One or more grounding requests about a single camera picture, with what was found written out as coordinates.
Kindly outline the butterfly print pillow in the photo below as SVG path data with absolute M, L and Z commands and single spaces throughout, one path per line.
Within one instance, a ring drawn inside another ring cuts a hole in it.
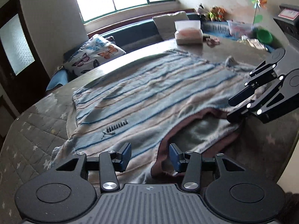
M 79 77 L 125 54 L 122 48 L 95 34 L 66 60 L 63 67 Z

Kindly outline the green yellow plush toy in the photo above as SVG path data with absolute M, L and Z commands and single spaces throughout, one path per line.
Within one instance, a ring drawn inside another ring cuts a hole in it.
M 219 7 L 217 7 L 217 6 L 213 6 L 209 10 L 208 15 L 209 15 L 209 19 L 211 21 L 218 21 L 218 11 L 219 11 Z

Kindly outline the clear plastic storage box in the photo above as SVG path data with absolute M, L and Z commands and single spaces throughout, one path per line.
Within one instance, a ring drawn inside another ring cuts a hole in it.
M 237 21 L 228 21 L 229 34 L 236 38 L 241 38 L 243 35 L 252 37 L 253 26 L 250 23 L 242 23 Z

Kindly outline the crumpled patterned cloth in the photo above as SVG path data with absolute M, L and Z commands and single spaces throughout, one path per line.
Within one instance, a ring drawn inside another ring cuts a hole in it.
M 258 50 L 261 50 L 261 51 L 269 51 L 265 45 L 263 45 L 262 43 L 259 42 L 258 39 L 256 38 L 247 38 L 247 37 L 244 37 L 244 38 L 241 38 L 238 40 L 238 42 L 240 43 L 243 43 L 245 45 L 248 45 L 252 48 L 255 48 L 255 49 L 258 49 Z

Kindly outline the grey square cushion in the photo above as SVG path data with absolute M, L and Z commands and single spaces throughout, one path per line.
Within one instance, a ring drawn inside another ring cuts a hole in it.
M 185 11 L 154 16 L 152 19 L 164 41 L 174 38 L 176 32 L 175 21 L 189 20 Z

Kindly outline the pink tissue pack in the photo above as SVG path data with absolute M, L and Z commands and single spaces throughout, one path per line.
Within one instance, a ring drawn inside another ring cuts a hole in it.
M 201 21 L 180 20 L 175 21 L 175 40 L 178 45 L 194 45 L 203 43 Z

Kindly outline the orange plush toy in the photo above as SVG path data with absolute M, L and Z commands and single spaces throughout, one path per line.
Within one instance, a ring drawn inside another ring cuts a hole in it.
M 222 7 L 218 7 L 218 10 L 217 10 L 217 19 L 218 19 L 218 21 L 220 21 L 220 22 L 225 21 L 225 14 L 226 14 L 225 9 L 222 8 Z

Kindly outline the grey quilted star table cover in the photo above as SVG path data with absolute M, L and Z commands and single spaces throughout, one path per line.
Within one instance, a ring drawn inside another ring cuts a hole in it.
M 81 76 L 24 111 L 11 125 L 1 149 L 1 223 L 20 223 L 15 192 L 48 169 L 52 151 L 75 129 L 73 92 L 114 68 L 147 55 L 176 48 L 174 40 L 127 53 L 124 60 Z M 298 142 L 298 111 L 267 124 L 249 118 L 238 130 L 211 146 L 205 155 L 224 152 L 240 163 L 279 181 L 288 192 L 298 192 L 296 174 L 287 163 Z

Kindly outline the pink small toy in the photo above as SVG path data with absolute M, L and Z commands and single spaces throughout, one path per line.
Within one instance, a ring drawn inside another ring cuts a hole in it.
M 209 47 L 214 47 L 220 44 L 220 40 L 218 38 L 205 38 L 205 42 Z

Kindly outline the green plastic bowl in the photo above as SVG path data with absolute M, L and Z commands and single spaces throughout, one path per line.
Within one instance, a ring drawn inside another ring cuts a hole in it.
M 267 45 L 270 45 L 273 42 L 272 34 L 265 29 L 257 30 L 256 37 L 261 43 L 265 43 Z

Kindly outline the colourful paper pinwheel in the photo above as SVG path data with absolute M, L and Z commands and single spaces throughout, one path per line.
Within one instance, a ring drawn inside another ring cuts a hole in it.
M 254 26 L 257 11 L 260 10 L 260 8 L 265 9 L 268 0 L 251 0 L 251 2 L 254 4 L 254 15 L 252 20 L 252 26 Z

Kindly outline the dark wooden door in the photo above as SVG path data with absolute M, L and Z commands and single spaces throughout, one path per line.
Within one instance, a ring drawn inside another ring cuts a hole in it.
M 25 23 L 20 0 L 1 7 L 1 85 L 19 113 L 45 96 L 50 77 Z

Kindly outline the black white plush toy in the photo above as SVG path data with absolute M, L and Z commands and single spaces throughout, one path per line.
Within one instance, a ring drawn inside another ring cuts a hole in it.
M 197 14 L 198 14 L 201 21 L 206 21 L 206 11 L 205 11 L 202 4 L 199 4 L 196 7 L 196 12 L 197 12 Z

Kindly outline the blue striped knit sweater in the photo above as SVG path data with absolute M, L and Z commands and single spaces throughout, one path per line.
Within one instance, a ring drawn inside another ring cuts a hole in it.
M 136 60 L 73 94 L 75 130 L 52 153 L 57 166 L 73 154 L 97 157 L 130 143 L 132 156 L 120 183 L 151 183 L 175 176 L 168 146 L 211 157 L 238 136 L 227 121 L 229 99 L 253 66 L 228 57 L 210 62 L 180 50 Z

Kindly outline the blue covered sofa bench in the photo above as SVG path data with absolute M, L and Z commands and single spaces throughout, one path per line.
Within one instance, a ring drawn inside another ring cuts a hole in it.
M 180 45 L 182 49 L 190 50 L 192 53 L 201 55 L 204 52 L 216 55 L 230 55 L 232 52 L 243 59 L 244 63 L 257 66 L 274 49 L 266 46 L 269 50 L 261 51 L 248 45 L 240 43 L 236 38 L 229 35 L 227 22 L 202 22 L 203 44 Z M 131 53 L 148 46 L 158 44 L 164 45 L 164 41 L 158 33 L 157 27 L 152 19 L 134 22 L 101 34 L 107 40 L 122 48 L 126 53 Z M 207 46 L 205 38 L 218 38 L 220 44 L 214 47 Z

